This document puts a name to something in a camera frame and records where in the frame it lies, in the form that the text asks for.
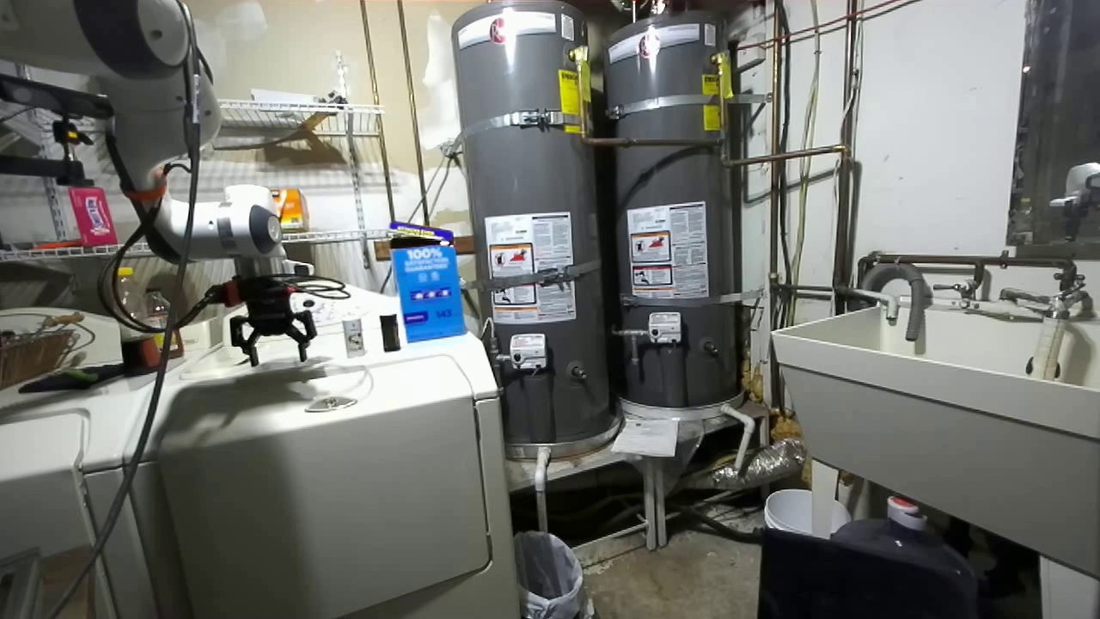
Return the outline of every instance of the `white bucket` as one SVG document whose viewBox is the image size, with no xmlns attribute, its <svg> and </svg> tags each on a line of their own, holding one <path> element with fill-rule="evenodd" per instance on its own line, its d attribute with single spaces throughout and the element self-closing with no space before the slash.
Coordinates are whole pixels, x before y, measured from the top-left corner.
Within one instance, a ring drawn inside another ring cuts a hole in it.
<svg viewBox="0 0 1100 619">
<path fill-rule="evenodd" d="M 847 506 L 839 503 L 816 506 L 816 493 L 807 490 L 781 490 L 781 493 L 770 493 L 764 503 L 765 531 L 828 541 L 847 523 L 849 523 Z"/>
</svg>

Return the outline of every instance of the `bottle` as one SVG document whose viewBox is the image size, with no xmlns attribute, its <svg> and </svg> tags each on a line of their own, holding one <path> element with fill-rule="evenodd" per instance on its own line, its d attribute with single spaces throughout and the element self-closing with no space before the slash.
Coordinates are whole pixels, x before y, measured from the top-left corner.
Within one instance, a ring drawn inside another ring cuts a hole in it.
<svg viewBox="0 0 1100 619">
<path fill-rule="evenodd" d="M 141 321 L 145 318 L 145 294 L 136 290 L 134 270 L 117 270 L 117 312 Z M 120 346 L 122 346 L 122 365 L 136 367 L 141 365 L 141 340 L 145 335 L 120 325 Z"/>
<path fill-rule="evenodd" d="M 282 232 L 306 232 L 306 193 L 294 185 L 279 188 L 276 218 Z"/>
<path fill-rule="evenodd" d="M 136 290 L 134 270 L 122 266 L 112 277 L 117 277 L 117 303 L 120 303 L 120 311 L 141 321 L 145 318 L 145 306 L 141 306 L 145 294 Z"/>
<path fill-rule="evenodd" d="M 145 365 L 159 365 L 159 359 L 160 359 L 160 336 L 164 336 L 168 321 L 173 321 L 173 303 L 168 303 L 168 296 L 159 294 L 159 290 L 145 290 L 145 318 L 141 318 L 141 325 L 160 332 L 160 335 L 145 336 L 145 345 L 141 345 L 141 362 L 145 362 Z M 181 353 L 181 336 L 177 336 L 177 332 L 173 332 L 168 336 L 173 336 L 168 359 L 177 359 L 177 353 Z"/>
</svg>

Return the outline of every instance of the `trash can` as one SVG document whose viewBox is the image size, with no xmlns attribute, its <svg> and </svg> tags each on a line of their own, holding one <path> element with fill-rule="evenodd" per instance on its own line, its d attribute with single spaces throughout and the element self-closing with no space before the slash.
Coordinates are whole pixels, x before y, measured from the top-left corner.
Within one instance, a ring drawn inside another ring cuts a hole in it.
<svg viewBox="0 0 1100 619">
<path fill-rule="evenodd" d="M 849 523 L 849 510 L 839 503 L 819 506 L 816 514 L 816 493 L 807 490 L 781 490 L 781 493 L 770 493 L 764 503 L 765 531 L 828 541 L 847 523 Z"/>
<path fill-rule="evenodd" d="M 578 554 L 552 532 L 520 532 L 514 569 L 526 619 L 582 619 L 589 616 L 583 570 Z"/>
</svg>

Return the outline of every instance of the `gray water heater tank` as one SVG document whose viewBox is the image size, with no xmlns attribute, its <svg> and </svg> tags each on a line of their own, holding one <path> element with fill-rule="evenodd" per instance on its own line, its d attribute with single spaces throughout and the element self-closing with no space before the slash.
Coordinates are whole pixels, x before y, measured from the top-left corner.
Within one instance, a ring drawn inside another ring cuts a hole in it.
<svg viewBox="0 0 1100 619">
<path fill-rule="evenodd" d="M 589 450 L 616 434 L 591 147 L 566 133 L 578 9 L 497 0 L 452 25 L 478 303 L 511 456 Z"/>
<path fill-rule="evenodd" d="M 722 170 L 722 25 L 664 15 L 612 33 L 620 385 L 625 403 L 709 405 L 740 393 L 740 218 Z"/>
</svg>

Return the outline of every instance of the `white utility sink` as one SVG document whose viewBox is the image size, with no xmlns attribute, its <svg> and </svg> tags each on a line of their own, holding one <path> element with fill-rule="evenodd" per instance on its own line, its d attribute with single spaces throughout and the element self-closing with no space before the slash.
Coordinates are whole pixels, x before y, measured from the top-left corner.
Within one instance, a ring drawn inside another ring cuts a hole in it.
<svg viewBox="0 0 1100 619">
<path fill-rule="evenodd" d="M 1100 325 L 1070 325 L 1059 381 L 1028 374 L 1041 325 L 859 311 L 773 335 L 812 454 L 1100 579 Z"/>
</svg>

